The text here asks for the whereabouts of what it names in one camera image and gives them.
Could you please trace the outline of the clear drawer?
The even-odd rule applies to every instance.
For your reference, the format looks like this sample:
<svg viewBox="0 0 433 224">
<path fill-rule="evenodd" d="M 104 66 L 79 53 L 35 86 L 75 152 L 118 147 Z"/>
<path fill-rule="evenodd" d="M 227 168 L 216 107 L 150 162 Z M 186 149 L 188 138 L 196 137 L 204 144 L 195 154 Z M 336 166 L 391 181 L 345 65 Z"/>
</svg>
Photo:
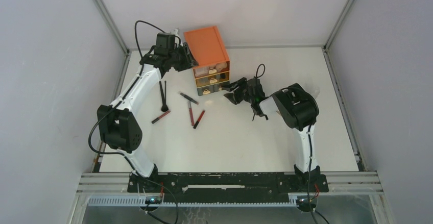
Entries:
<svg viewBox="0 0 433 224">
<path fill-rule="evenodd" d="M 227 82 L 221 82 L 221 83 L 214 85 L 214 90 L 215 90 L 215 92 L 224 91 L 225 87 L 229 87 L 229 86 L 230 86 L 230 82 L 228 82 L 228 81 Z"/>
<path fill-rule="evenodd" d="M 230 71 L 225 71 L 225 72 L 215 73 L 204 77 L 196 78 L 195 83 L 196 83 L 196 87 L 200 88 L 200 87 L 209 86 L 221 82 L 226 82 L 229 81 L 229 79 L 230 79 Z"/>
<path fill-rule="evenodd" d="M 217 74 L 220 72 L 225 72 L 229 70 L 229 61 L 220 62 L 213 65 L 201 66 L 193 69 L 193 74 L 195 78 L 201 78 L 211 74 Z"/>
</svg>

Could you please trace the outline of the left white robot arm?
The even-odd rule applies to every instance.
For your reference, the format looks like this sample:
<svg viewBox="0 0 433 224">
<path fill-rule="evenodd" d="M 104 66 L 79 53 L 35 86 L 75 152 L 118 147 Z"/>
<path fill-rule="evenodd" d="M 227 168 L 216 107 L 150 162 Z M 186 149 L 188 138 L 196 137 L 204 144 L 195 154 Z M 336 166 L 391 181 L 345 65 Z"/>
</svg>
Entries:
<svg viewBox="0 0 433 224">
<path fill-rule="evenodd" d="M 126 158 L 140 186 L 148 192 L 155 191 L 160 179 L 153 174 L 155 164 L 140 146 L 143 134 L 137 113 L 146 96 L 171 68 L 181 72 L 197 66 L 187 43 L 182 42 L 178 30 L 158 33 L 156 43 L 141 57 L 138 70 L 120 95 L 97 110 L 101 140 L 111 149 L 111 154 Z"/>
</svg>

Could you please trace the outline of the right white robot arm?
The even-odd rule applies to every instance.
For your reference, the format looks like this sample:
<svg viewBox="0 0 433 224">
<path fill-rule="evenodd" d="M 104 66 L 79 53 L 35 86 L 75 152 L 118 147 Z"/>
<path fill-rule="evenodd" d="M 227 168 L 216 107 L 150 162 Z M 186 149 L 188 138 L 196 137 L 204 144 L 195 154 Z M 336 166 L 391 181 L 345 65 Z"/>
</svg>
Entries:
<svg viewBox="0 0 433 224">
<path fill-rule="evenodd" d="M 278 113 L 285 124 L 294 131 L 297 157 L 294 165 L 295 184 L 301 191 L 314 187 L 321 174 L 317 163 L 314 143 L 314 129 L 319 108 L 314 97 L 298 83 L 284 87 L 266 96 L 259 78 L 241 78 L 236 82 L 223 85 L 224 95 L 237 105 L 248 102 L 255 116 L 268 118 Z"/>
</svg>

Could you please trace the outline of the orange three-drawer organizer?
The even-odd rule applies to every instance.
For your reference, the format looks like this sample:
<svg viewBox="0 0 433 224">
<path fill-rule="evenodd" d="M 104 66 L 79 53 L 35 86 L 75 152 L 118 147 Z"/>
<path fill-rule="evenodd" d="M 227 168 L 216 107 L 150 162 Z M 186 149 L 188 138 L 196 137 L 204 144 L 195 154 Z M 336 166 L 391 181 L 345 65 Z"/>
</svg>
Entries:
<svg viewBox="0 0 433 224">
<path fill-rule="evenodd" d="M 230 61 L 223 39 L 217 26 L 195 29 L 183 33 L 198 66 L 213 65 Z M 199 96 L 215 93 L 214 85 L 197 88 Z"/>
</svg>

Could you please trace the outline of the clear top drawer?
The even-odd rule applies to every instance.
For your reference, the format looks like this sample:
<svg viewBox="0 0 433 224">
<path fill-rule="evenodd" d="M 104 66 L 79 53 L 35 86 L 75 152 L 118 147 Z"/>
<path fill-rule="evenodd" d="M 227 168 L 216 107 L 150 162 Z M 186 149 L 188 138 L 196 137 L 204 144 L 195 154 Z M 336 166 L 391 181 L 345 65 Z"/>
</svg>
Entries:
<svg viewBox="0 0 433 224">
<path fill-rule="evenodd" d="M 193 74 L 195 78 L 201 78 L 211 74 L 217 74 L 220 72 L 225 72 L 229 70 L 229 61 L 220 62 L 213 65 L 201 66 L 193 69 Z"/>
</svg>

